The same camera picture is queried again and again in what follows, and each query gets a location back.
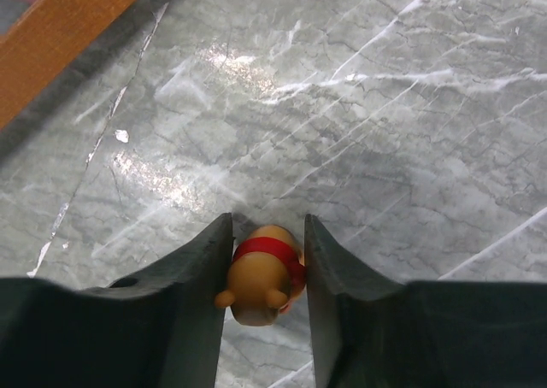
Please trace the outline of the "orange bear toy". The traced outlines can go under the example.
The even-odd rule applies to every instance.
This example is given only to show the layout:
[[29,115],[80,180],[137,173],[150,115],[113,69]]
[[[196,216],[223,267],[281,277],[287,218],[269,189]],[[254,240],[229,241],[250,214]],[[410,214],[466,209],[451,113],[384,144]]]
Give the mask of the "orange bear toy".
[[304,252],[284,227],[260,226],[233,253],[226,288],[215,296],[243,326],[270,326],[307,284]]

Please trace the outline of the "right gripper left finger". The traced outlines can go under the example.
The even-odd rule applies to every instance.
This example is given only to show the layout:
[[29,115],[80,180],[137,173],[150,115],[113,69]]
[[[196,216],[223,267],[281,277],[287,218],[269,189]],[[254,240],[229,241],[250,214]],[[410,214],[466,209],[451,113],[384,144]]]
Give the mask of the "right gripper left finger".
[[211,387],[232,260],[225,213],[177,250],[106,287],[1,281],[4,387]]

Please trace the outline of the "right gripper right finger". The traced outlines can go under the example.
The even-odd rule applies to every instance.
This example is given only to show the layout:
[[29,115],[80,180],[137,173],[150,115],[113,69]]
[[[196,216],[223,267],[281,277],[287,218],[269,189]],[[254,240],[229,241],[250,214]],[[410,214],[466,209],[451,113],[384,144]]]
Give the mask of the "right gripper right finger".
[[304,223],[309,323],[319,387],[543,387],[541,283],[397,283]]

